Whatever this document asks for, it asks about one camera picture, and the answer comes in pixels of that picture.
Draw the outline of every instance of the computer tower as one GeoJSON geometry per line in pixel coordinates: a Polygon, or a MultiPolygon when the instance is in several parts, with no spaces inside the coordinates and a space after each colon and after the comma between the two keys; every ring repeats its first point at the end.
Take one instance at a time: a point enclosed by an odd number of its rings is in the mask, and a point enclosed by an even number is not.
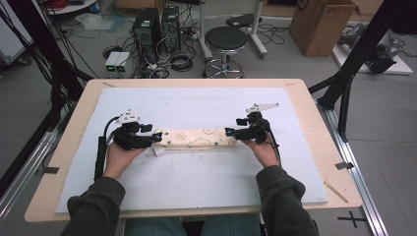
{"type": "Polygon", "coordinates": [[[174,52],[177,49],[181,49],[179,13],[180,10],[177,6],[166,6],[163,8],[161,23],[166,52],[174,52]]]}
{"type": "Polygon", "coordinates": [[[162,50],[162,31],[156,8],[141,8],[132,26],[135,42],[141,53],[151,63],[159,60],[162,50]]]}

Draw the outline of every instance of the cardboard box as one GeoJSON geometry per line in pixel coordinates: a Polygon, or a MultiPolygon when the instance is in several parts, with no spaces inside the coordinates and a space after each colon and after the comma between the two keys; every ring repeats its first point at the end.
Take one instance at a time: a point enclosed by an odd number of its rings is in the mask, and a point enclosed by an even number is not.
{"type": "Polygon", "coordinates": [[[351,0],[299,0],[290,34],[305,56],[330,56],[356,7],[351,0]]]}
{"type": "Polygon", "coordinates": [[[122,10],[134,10],[141,8],[157,8],[159,13],[162,12],[165,6],[165,0],[115,0],[116,8],[122,10]]]}

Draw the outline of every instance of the person's right hand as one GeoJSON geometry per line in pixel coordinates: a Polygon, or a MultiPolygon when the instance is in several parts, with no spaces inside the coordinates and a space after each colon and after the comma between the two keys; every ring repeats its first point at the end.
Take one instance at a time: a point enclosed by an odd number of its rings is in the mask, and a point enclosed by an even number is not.
{"type": "Polygon", "coordinates": [[[272,165],[279,165],[279,161],[276,158],[275,150],[273,149],[269,138],[267,138],[260,145],[258,145],[254,141],[242,141],[242,143],[254,152],[255,157],[264,168],[267,168],[272,165]]]}
{"type": "Polygon", "coordinates": [[[119,179],[133,159],[145,150],[146,148],[124,150],[116,143],[112,143],[107,149],[105,170],[102,176],[119,179]]]}

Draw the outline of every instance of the forearm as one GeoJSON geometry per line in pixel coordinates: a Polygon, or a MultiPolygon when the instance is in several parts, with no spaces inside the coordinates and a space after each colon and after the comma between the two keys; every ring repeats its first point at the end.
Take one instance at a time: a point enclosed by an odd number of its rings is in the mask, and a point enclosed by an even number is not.
{"type": "Polygon", "coordinates": [[[70,223],[61,235],[114,235],[125,196],[116,180],[102,177],[79,197],[68,201],[70,223]]]}
{"type": "Polygon", "coordinates": [[[257,175],[262,214],[268,235],[318,235],[302,205],[305,187],[281,167],[270,166],[257,175]]]}

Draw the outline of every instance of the wooden table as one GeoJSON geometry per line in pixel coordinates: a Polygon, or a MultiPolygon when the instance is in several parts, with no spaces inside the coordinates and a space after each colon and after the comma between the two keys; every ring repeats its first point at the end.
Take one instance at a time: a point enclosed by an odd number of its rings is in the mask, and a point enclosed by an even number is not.
{"type": "MultiPolygon", "coordinates": [[[[74,114],[55,150],[49,166],[59,167],[54,175],[44,175],[25,215],[26,221],[69,220],[68,213],[55,213],[66,174],[74,157],[84,130],[89,122],[101,91],[104,88],[286,88],[293,108],[304,132],[310,151],[316,161],[319,173],[325,182],[328,203],[308,205],[309,208],[359,207],[361,197],[346,169],[338,170],[335,165],[342,162],[325,122],[306,85],[298,79],[276,80],[93,80],[90,81],[74,111],[74,114]]],[[[147,210],[122,212],[121,217],[152,217],[170,215],[207,215],[220,213],[259,212],[256,208],[195,208],[181,210],[147,210]]]]}

